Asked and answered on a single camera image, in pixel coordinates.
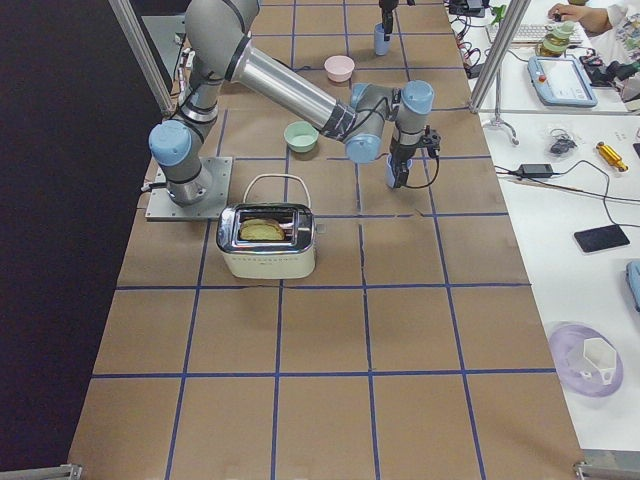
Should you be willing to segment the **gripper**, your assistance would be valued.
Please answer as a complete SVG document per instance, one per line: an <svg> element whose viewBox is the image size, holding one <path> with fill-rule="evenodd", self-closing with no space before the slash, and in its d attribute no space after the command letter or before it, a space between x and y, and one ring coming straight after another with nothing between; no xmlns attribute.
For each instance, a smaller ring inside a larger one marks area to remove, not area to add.
<svg viewBox="0 0 640 480"><path fill-rule="evenodd" d="M381 11L381 24L383 28L383 38L385 41L390 40L393 33L394 11L398 7L398 0L379 0L378 6Z"/></svg>
<svg viewBox="0 0 640 480"><path fill-rule="evenodd" d="M396 144L391 148L392 166L396 180L400 181L401 176L406 174L406 161L412 159L415 154L413 146Z"/></svg>

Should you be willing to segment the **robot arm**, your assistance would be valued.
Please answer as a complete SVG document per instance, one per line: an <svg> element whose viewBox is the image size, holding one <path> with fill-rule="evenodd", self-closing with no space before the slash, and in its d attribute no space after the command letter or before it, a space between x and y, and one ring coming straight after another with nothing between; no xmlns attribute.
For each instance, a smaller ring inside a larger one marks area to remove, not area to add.
<svg viewBox="0 0 640 480"><path fill-rule="evenodd" d="M427 123L435 96L429 83L413 80L401 88L355 83L348 101L333 97L255 45L251 27L260 10L258 1L187 6L192 71L174 113L148 139L173 205L194 207L217 197L214 185L222 172L207 165L200 150L219 107L236 91L252 103L265 100L306 121L313 132L344 144L347 159L357 164L380 156L384 126L393 123L388 171L394 188L409 185L409 163L417 151L438 159L440 137Z"/></svg>

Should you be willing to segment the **person hand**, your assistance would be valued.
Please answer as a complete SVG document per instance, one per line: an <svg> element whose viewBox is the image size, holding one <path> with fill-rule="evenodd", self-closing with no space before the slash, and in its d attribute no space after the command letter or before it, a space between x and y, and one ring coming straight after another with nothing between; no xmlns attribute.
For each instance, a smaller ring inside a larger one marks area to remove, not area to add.
<svg viewBox="0 0 640 480"><path fill-rule="evenodd" d="M554 4L547 12L547 18L555 22L574 21L579 22L590 12L590 8L577 4Z"/></svg>

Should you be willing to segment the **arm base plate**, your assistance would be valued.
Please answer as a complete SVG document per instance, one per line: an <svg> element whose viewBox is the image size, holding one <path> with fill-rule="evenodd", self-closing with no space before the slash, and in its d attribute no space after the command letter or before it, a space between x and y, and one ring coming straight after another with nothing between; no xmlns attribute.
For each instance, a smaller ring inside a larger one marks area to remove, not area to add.
<svg viewBox="0 0 640 480"><path fill-rule="evenodd" d="M149 221L216 220L228 202L232 157L204 157L200 159L200 173L193 180L176 184L167 182L164 172L157 168L156 183L165 186L150 192L145 217Z"/></svg>

